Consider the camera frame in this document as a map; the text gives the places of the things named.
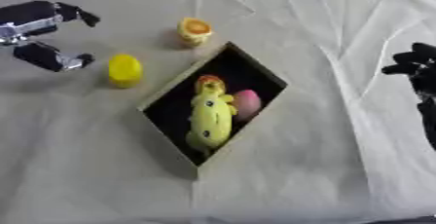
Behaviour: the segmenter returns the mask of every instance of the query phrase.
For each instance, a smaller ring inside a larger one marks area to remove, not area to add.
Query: toy
[[[249,121],[259,113],[262,107],[261,98],[252,90],[244,90],[235,94],[233,105],[237,109],[238,121]]]
[[[142,78],[142,65],[134,56],[118,54],[109,60],[109,80],[118,88],[131,88]]]
[[[83,68],[93,62],[91,55],[66,56],[55,47],[28,40],[55,32],[59,23],[73,19],[90,27],[100,21],[79,7],[60,2],[31,1],[0,8],[0,45],[13,45],[15,57],[54,72]]]
[[[177,25],[177,32],[183,43],[195,47],[207,41],[212,34],[212,27],[201,19],[183,18]]]
[[[216,149],[227,141],[232,130],[232,116],[236,109],[228,104],[234,98],[225,94],[226,86],[218,77],[201,76],[196,82],[197,95],[191,104],[194,107],[188,144],[208,157],[210,149]]]

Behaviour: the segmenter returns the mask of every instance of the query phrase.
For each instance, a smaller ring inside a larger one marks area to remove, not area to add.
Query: plush toy face
[[[232,130],[232,111],[229,104],[213,93],[200,94],[193,103],[193,136],[210,148],[220,146],[229,138]]]

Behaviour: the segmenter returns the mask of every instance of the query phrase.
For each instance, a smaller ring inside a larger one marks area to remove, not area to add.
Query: white table
[[[28,0],[0,0],[0,6]],[[436,44],[436,0],[50,0],[100,15],[42,39],[89,52],[54,74],[0,50],[2,223],[358,222],[432,214],[436,154],[391,55]],[[216,34],[175,45],[186,16]],[[135,106],[226,41],[289,83],[194,181]],[[137,56],[146,81],[105,83],[108,58]]]

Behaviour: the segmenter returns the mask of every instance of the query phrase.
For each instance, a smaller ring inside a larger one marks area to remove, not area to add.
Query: toy orange
[[[201,19],[183,18],[177,25],[177,32],[185,44],[195,47],[207,40],[212,34],[212,27]]]

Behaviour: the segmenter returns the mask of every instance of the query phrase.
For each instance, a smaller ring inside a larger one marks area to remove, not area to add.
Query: plush toy ear
[[[197,104],[197,102],[199,101],[200,96],[196,95],[194,96],[194,98],[191,100],[191,105],[195,106]]]
[[[232,115],[236,115],[237,114],[237,109],[236,107],[232,106],[231,104],[229,104],[229,108],[230,108],[230,113]]]
[[[226,103],[230,103],[230,102],[233,102],[235,99],[234,99],[234,97],[232,96],[232,95],[230,95],[230,94],[223,94],[223,95],[220,95],[220,98],[223,100],[223,101],[225,101]]]

